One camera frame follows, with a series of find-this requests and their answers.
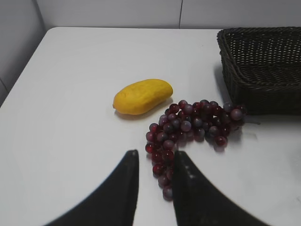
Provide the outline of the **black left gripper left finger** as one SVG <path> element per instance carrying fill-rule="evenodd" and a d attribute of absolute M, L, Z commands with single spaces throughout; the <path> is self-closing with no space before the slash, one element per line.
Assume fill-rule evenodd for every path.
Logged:
<path fill-rule="evenodd" d="M 139 190 L 139 154 L 125 153 L 113 172 L 86 199 L 49 226 L 131 226 Z"/>

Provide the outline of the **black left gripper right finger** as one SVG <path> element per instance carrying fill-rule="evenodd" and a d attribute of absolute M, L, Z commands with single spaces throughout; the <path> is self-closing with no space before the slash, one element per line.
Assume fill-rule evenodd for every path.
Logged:
<path fill-rule="evenodd" d="M 173 204 L 179 226 L 265 226 L 220 192 L 184 151 L 174 154 Z"/>

